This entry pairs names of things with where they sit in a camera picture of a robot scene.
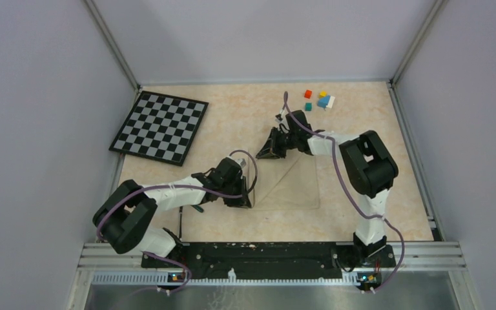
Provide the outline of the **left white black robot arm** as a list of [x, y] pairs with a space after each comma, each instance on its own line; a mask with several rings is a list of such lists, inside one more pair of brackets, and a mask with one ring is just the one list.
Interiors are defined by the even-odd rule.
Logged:
[[156, 254], [166, 267], [181, 259], [179, 238], [165, 228], [154, 228], [159, 213], [188, 205], [201, 205], [221, 198], [228, 207], [250, 208], [244, 159], [230, 156], [207, 172], [198, 172], [170, 183], [140, 185], [124, 181], [92, 218], [99, 239], [118, 254], [131, 251]]

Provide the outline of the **beige cloth napkin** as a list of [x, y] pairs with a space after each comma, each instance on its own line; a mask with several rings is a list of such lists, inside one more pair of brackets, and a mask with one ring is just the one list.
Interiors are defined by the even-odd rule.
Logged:
[[250, 193], [255, 211], [299, 211], [320, 207], [316, 158], [290, 152], [286, 158], [257, 159], [258, 179]]

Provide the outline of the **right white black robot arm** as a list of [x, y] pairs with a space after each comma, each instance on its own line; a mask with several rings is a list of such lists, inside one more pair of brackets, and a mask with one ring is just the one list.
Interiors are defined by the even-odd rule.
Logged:
[[314, 131], [302, 110], [279, 114], [277, 119], [280, 125], [271, 129], [256, 158], [285, 158], [287, 151], [296, 149], [311, 156], [331, 157], [335, 169], [339, 168], [337, 159], [341, 159], [359, 195], [355, 209], [360, 221], [353, 234], [353, 258], [361, 266], [370, 266], [386, 246], [386, 202], [398, 176], [398, 166], [380, 136], [374, 130], [359, 136]]

